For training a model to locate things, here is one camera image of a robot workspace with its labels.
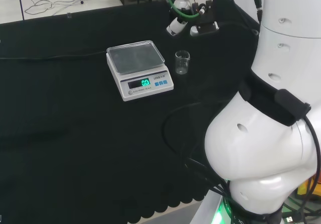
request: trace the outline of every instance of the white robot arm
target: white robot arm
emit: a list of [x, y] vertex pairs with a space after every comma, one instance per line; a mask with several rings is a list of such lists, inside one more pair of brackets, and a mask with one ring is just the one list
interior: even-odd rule
[[[321, 0], [264, 0], [253, 74], [311, 105], [321, 138]], [[313, 138], [303, 120], [286, 126], [238, 92], [209, 125], [207, 159], [230, 180], [232, 198], [256, 214], [274, 213], [316, 172]]]
[[[199, 10], [199, 12], [193, 12], [192, 10], [192, 4], [197, 3], [197, 4], [206, 4], [206, 1], [211, 1], [211, 0], [175, 0], [174, 6], [179, 10], [185, 10], [185, 11], [192, 11], [193, 14], [203, 14], [205, 12], [205, 8], [202, 8]], [[167, 31], [172, 35], [176, 36], [179, 34], [187, 25], [187, 22], [180, 19], [180, 18], [175, 18], [172, 23], [167, 27]], [[191, 35], [195, 36], [198, 35], [197, 30], [195, 27], [191, 29]]]

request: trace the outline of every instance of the green led display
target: green led display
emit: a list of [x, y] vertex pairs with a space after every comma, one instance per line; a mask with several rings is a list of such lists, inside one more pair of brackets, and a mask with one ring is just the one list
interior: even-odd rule
[[141, 81], [141, 85], [142, 85], [142, 86], [150, 85], [150, 81], [149, 81], [148, 79], [143, 79], [143, 80]]

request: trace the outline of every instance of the white cylinder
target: white cylinder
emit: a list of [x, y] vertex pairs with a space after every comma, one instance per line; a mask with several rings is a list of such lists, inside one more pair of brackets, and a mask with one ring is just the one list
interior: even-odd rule
[[262, 25], [288, 36], [321, 38], [321, 0], [264, 0]]

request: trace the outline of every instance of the green cable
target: green cable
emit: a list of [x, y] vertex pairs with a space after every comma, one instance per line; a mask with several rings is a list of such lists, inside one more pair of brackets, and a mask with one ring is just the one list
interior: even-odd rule
[[168, 0], [168, 1], [169, 1], [170, 5], [172, 6], [172, 8], [174, 9], [174, 11], [176, 11], [177, 14], [181, 15], [182, 17], [192, 19], [192, 18], [196, 18], [196, 17], [198, 17], [198, 16], [200, 15], [199, 13], [196, 13], [195, 15], [192, 15], [192, 16], [186, 15], [186, 14], [184, 14], [183, 12], [180, 12], [180, 10], [177, 9], [177, 8], [174, 6], [172, 0]]

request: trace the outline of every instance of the black table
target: black table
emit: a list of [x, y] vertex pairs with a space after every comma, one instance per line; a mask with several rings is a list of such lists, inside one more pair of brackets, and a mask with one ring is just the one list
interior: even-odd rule
[[[221, 16], [238, 20], [229, 5]], [[104, 54], [49, 61], [0, 62], [0, 214], [3, 223], [135, 223], [208, 188], [181, 164], [204, 160], [202, 136], [252, 64], [256, 39], [238, 26], [172, 38], [163, 1], [28, 20], [0, 26], [1, 57], [104, 51], [152, 40], [166, 60], [173, 91], [123, 102]], [[191, 54], [175, 74], [174, 54]]]

